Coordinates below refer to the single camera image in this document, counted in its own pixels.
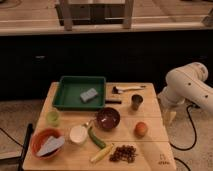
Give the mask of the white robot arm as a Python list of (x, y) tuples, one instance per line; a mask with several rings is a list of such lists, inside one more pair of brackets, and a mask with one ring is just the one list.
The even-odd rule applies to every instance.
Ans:
[(165, 125), (171, 124), (176, 116), (174, 108), (182, 105), (185, 100), (213, 114), (213, 88), (205, 84), (207, 78), (207, 67), (200, 62), (174, 68), (166, 74), (166, 86), (157, 95)]

